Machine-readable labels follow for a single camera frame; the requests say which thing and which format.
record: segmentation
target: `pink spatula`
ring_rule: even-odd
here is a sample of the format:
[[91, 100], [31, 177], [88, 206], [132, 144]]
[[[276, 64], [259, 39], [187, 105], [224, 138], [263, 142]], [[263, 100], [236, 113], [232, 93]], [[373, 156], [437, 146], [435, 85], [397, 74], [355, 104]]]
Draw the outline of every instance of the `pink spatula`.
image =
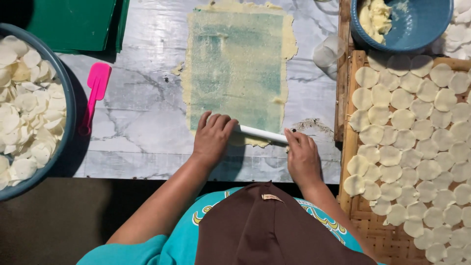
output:
[[82, 124], [79, 127], [79, 134], [87, 136], [91, 132], [90, 124], [95, 112], [95, 104], [97, 100], [105, 97], [106, 87], [111, 75], [111, 66], [104, 63], [95, 63], [90, 68], [87, 86], [91, 88], [90, 98], [83, 117]]

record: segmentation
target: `left hand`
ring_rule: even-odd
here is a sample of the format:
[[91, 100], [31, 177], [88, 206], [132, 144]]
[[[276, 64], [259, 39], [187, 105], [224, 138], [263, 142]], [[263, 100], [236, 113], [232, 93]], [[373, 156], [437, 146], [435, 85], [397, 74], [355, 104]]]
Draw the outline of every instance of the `left hand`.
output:
[[210, 110], [201, 115], [191, 157], [213, 169], [225, 154], [232, 129], [239, 122], [221, 114], [214, 114], [206, 122], [210, 115]]

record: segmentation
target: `white rolling pin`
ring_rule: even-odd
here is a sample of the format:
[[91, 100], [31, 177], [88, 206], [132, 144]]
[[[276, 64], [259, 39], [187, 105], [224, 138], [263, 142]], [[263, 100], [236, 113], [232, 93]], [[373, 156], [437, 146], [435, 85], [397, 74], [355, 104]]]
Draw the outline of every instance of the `white rolling pin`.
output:
[[264, 130], [247, 127], [244, 125], [236, 125], [234, 127], [234, 131], [288, 144], [288, 140], [286, 139], [286, 136], [282, 134], [274, 133], [274, 132], [271, 133]]

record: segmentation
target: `hand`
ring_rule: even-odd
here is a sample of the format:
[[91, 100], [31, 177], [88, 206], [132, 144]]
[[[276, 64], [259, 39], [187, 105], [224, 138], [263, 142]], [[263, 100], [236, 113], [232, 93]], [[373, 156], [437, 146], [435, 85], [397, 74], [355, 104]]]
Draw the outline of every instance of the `hand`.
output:
[[284, 130], [290, 146], [288, 151], [288, 171], [291, 178], [302, 190], [322, 183], [321, 165], [317, 145], [311, 137]]
[[210, 115], [210, 110], [201, 115], [191, 157], [212, 169], [226, 153], [229, 136], [239, 122], [228, 115], [221, 114], [214, 114], [206, 122]]

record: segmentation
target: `teal shirt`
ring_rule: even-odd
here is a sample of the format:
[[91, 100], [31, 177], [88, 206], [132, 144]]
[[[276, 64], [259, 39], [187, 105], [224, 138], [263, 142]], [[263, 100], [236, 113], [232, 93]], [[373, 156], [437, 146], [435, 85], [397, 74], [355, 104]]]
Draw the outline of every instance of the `teal shirt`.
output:
[[[218, 202], [240, 188], [208, 193], [196, 199], [175, 226], [170, 237], [158, 235], [136, 245], [107, 244], [86, 254], [77, 265], [189, 265], [195, 263], [198, 224]], [[353, 236], [312, 203], [296, 199], [346, 247], [363, 252]]]

